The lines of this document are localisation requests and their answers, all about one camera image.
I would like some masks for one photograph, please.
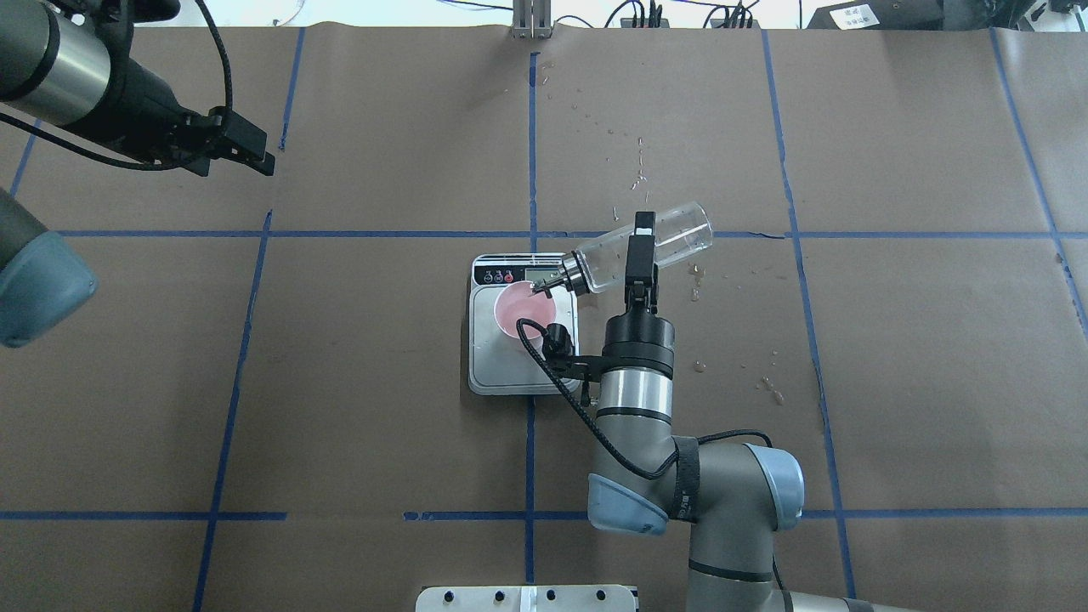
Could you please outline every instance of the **pink cup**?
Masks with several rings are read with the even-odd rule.
[[[555,322],[555,302],[544,293],[534,294],[532,286],[529,281],[511,283],[495,301],[495,322],[510,338],[518,338],[518,319],[532,319],[544,327]],[[540,336],[539,331],[526,326],[526,338]]]

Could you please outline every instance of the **kitchen scale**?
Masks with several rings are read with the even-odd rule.
[[[521,341],[495,322],[495,301],[510,283],[543,279],[559,267],[562,253],[481,255],[472,260],[469,292],[469,389],[480,395],[545,395],[559,391],[544,376]],[[570,331],[578,352],[578,297],[557,287],[555,322]],[[540,340],[533,345],[540,350]],[[568,380],[567,389],[578,389]]]

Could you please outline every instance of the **blue joint cap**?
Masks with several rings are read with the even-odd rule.
[[[755,461],[767,478],[767,486],[770,487],[778,518],[775,530],[787,531],[796,527],[805,505],[805,476],[801,473],[801,464],[781,449],[747,443],[744,445],[755,455]]]
[[[590,474],[590,523],[602,531],[660,536],[669,515],[631,489]]]
[[[17,348],[64,320],[98,278],[57,232],[30,241],[0,270],[0,344]]]

